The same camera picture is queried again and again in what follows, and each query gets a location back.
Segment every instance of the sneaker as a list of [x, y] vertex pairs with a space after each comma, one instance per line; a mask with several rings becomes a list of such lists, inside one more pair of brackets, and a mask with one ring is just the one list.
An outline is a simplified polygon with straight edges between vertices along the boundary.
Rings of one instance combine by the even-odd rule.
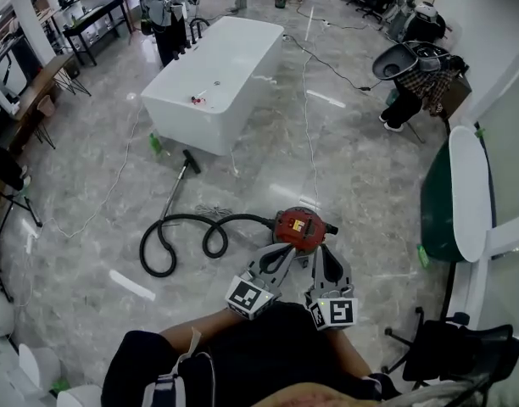
[[392, 128], [391, 126], [388, 125], [388, 123], [386, 122], [384, 124], [384, 128], [386, 130], [390, 130], [390, 131], [394, 131], [394, 132], [401, 132], [404, 128], [405, 124], [401, 124], [401, 126], [399, 128]]
[[24, 178], [24, 184], [23, 184], [22, 190], [20, 190], [20, 191], [23, 192], [30, 184], [31, 184], [31, 176], [27, 176], [26, 178]]

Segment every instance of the black pants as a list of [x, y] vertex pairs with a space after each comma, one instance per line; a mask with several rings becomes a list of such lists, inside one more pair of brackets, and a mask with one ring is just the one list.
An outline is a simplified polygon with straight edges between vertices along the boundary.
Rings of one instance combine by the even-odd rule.
[[11, 154], [0, 148], [0, 180], [14, 188], [14, 190], [22, 190], [24, 180], [20, 178], [21, 174], [22, 168], [17, 165]]
[[180, 20], [171, 14], [171, 25], [163, 27], [161, 25], [153, 25], [154, 36], [158, 45], [158, 53], [161, 63], [164, 66], [173, 60], [173, 52], [179, 53], [180, 47], [186, 46], [186, 25], [184, 17]]
[[395, 82], [395, 87], [399, 91], [399, 96], [382, 112], [382, 119], [386, 120], [392, 128], [399, 128], [420, 111], [421, 100], [398, 81]]

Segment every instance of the black basin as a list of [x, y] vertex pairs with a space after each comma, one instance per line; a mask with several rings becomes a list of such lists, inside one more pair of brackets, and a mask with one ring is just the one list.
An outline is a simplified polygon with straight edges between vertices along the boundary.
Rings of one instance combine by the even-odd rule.
[[372, 64], [372, 73], [380, 80], [392, 80], [416, 66], [417, 56], [404, 44], [386, 50]]

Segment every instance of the marble floor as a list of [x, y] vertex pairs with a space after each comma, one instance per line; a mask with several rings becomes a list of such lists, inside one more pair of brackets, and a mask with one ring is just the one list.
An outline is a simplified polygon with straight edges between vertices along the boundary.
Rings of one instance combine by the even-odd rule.
[[[214, 18], [233, 3], [201, 1], [204, 18]], [[297, 6], [280, 10], [274, 2], [249, 0], [241, 16], [283, 25], [356, 86], [377, 82], [372, 61], [390, 46], [381, 33], [313, 20], [306, 41], [309, 20], [297, 13]], [[367, 25], [353, 5], [341, 0], [305, 0], [300, 11], [307, 14], [312, 8], [315, 17], [339, 26]], [[122, 36], [98, 53], [97, 67], [82, 69], [81, 81], [91, 98], [69, 92], [60, 96], [55, 116], [46, 122], [57, 149], [33, 138], [20, 158], [30, 166], [28, 194], [45, 221], [31, 255], [25, 252], [23, 226], [23, 220], [31, 220], [20, 209], [10, 215], [1, 241], [0, 265], [21, 305], [14, 340], [53, 348], [74, 385], [103, 384], [127, 331], [160, 331], [220, 309], [233, 275], [269, 240], [263, 226], [233, 223], [227, 228], [227, 254], [212, 260], [201, 251], [205, 228], [182, 223], [167, 229], [180, 260], [174, 275], [158, 279], [143, 271], [139, 243], [159, 218], [184, 147], [164, 140], [170, 157], [153, 154], [148, 143], [153, 126], [139, 94], [159, 73], [159, 58], [155, 44], [140, 32], [129, 45], [124, 31]], [[304, 121], [302, 76], [308, 59], [294, 43], [282, 44], [277, 84], [249, 117], [233, 148], [234, 162], [231, 156], [192, 148], [202, 173], [187, 175], [173, 212], [189, 213], [207, 204], [272, 217], [279, 209], [316, 199]], [[415, 306], [423, 306], [429, 317], [440, 311], [446, 267], [423, 270], [416, 245], [421, 180], [445, 139], [444, 128], [439, 120], [420, 114], [412, 122], [426, 144], [408, 128], [400, 134], [387, 132], [377, 116], [393, 87], [390, 82], [359, 92], [314, 59], [304, 78], [307, 90], [334, 99], [308, 95], [319, 214], [339, 227], [327, 242], [353, 271], [359, 323], [347, 330], [348, 336], [377, 370], [400, 353], [399, 345], [383, 336], [385, 326], [411, 333]], [[126, 167], [100, 207], [116, 182], [136, 120]], [[54, 219], [72, 237], [60, 233]], [[147, 257], [159, 268], [167, 265], [167, 253], [157, 240], [149, 242]], [[117, 285], [109, 270], [150, 289], [156, 299], [145, 300]], [[301, 300], [309, 285], [310, 271], [295, 265], [282, 286], [283, 299]]]

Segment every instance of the white bathtub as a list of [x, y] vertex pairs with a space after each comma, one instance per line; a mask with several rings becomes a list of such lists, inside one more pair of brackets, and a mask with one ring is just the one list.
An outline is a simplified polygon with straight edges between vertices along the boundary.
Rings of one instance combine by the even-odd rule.
[[[159, 134], [229, 154], [254, 105], [270, 90], [283, 32], [279, 25], [235, 17], [214, 23], [142, 92]], [[205, 102], [193, 104], [198, 95]]]

